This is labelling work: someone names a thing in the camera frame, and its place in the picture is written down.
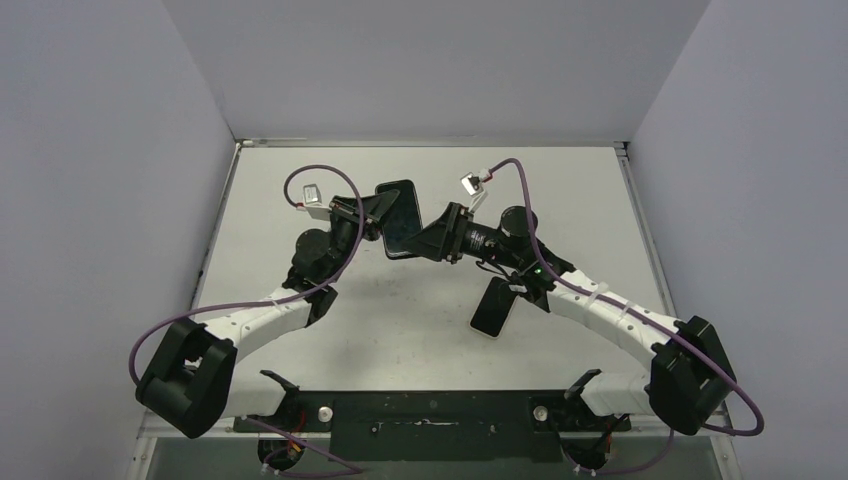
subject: black mounting plate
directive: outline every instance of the black mounting plate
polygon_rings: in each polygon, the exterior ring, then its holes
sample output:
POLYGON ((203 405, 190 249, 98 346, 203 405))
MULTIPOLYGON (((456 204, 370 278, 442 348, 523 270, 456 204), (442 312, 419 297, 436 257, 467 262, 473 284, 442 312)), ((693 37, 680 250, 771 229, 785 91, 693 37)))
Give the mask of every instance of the black mounting plate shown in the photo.
MULTIPOLYGON (((609 419, 586 415, 564 399, 564 390, 436 392, 304 392, 287 397, 298 408, 262 421, 283 429, 306 414, 301 432, 331 432, 330 450, 351 461, 483 461, 523 457, 563 460, 560 432, 604 432, 609 419), (318 409, 330 407, 330 422, 318 409), (544 406, 548 420, 533 417, 544 406)), ((627 430, 629 423, 618 430, 627 430)), ((237 432, 262 432, 236 419, 237 432)))

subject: phone screen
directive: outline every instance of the phone screen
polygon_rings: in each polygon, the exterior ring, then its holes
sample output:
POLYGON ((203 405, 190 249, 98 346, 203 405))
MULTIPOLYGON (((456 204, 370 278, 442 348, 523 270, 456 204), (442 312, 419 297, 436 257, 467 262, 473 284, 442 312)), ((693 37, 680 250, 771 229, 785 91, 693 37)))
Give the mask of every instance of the phone screen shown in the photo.
POLYGON ((498 338, 517 296, 510 290, 509 282, 500 277, 492 278, 471 318, 471 328, 488 337, 498 338))
POLYGON ((421 231, 421 212, 418 209, 418 196, 412 180, 398 180, 377 185, 376 193, 388 190, 399 192, 397 200, 383 219, 383 245, 386 256, 391 260, 411 258, 415 255, 407 252, 401 243, 421 231))

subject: white table surface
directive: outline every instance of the white table surface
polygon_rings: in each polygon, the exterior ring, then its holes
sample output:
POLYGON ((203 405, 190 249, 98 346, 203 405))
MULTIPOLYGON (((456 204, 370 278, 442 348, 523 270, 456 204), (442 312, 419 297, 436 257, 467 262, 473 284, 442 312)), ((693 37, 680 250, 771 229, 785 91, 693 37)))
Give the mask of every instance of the white table surface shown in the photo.
MULTIPOLYGON (((538 235, 554 253, 613 291, 663 311, 615 151, 600 147, 246 148, 198 304, 267 295, 285 279, 297 236, 327 228, 283 198, 283 181, 297 167, 336 166, 363 195, 382 182, 412 179, 426 225, 449 201, 468 204, 463 174, 507 157, 524 163, 538 235)), ((325 201, 350 195, 332 173, 307 172, 292 183, 294 198, 308 183, 318 183, 325 201)), ((504 208, 521 203, 518 175, 505 167, 487 188, 475 221, 496 226, 504 208)), ((237 369, 272 369, 310 390, 566 388, 590 368, 641 370, 584 327, 520 299, 499 339, 473 332, 468 321, 488 281, 468 257, 454 266, 390 261, 382 241, 363 242, 334 286, 339 297, 327 316, 269 343, 237 369)))

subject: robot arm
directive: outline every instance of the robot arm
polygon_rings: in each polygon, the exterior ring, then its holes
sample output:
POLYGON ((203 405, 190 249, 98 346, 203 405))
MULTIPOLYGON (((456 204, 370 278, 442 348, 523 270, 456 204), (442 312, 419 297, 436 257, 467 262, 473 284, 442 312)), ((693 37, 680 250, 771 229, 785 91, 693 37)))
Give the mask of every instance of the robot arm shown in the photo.
MULTIPOLYGON (((463 185, 478 198, 483 193, 482 182, 474 178, 469 174, 463 178, 463 185)), ((479 201, 472 204, 479 206, 479 201)), ((535 215, 531 216, 538 223, 535 215)), ((501 215, 500 225, 491 228, 474 223, 471 209, 451 203, 439 219, 410 237, 404 248, 433 261, 456 263, 469 255, 512 269, 508 281, 525 300, 546 312, 583 324, 629 353, 650 372, 650 376, 584 376, 575 393, 580 394, 595 415, 656 414, 678 432, 697 433, 730 393, 729 385, 688 350, 628 312, 638 312, 676 331, 735 380, 712 325, 700 317, 684 322, 651 312, 609 292, 604 284, 591 280, 540 242, 542 257, 551 269, 567 283, 590 294, 559 284, 540 268, 530 245, 532 230, 527 218, 525 207, 510 207, 501 215)))
MULTIPOLYGON (((297 387, 273 372, 239 372, 236 364, 283 334, 306 328, 323 317, 337 293, 331 278, 356 244, 360 212, 352 198, 335 197, 320 205, 317 188, 304 189, 305 208, 313 218, 329 220, 329 231, 311 229, 298 237, 292 268, 283 285, 247 308, 203 322, 175 321, 165 332, 136 386, 136 399, 189 438, 205 433, 220 418, 273 414, 287 392, 297 387), (291 302, 273 299, 308 295, 291 302)), ((363 238, 379 238, 383 215, 397 191, 362 198, 363 238)))

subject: black smartphone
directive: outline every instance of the black smartphone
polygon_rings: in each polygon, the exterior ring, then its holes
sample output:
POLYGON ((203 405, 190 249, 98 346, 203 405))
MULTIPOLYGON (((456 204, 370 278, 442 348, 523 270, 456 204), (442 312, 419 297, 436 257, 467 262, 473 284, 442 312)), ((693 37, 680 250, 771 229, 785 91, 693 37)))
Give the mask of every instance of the black smartphone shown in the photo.
POLYGON ((375 193, 397 190, 398 197, 383 219, 383 246, 389 260, 412 258, 401 243, 421 231, 421 211, 418 209, 418 196, 412 180, 398 180, 377 185, 375 193))
POLYGON ((510 290, 509 282, 500 277, 492 278, 471 318, 471 328, 487 337, 498 338, 517 296, 510 290))

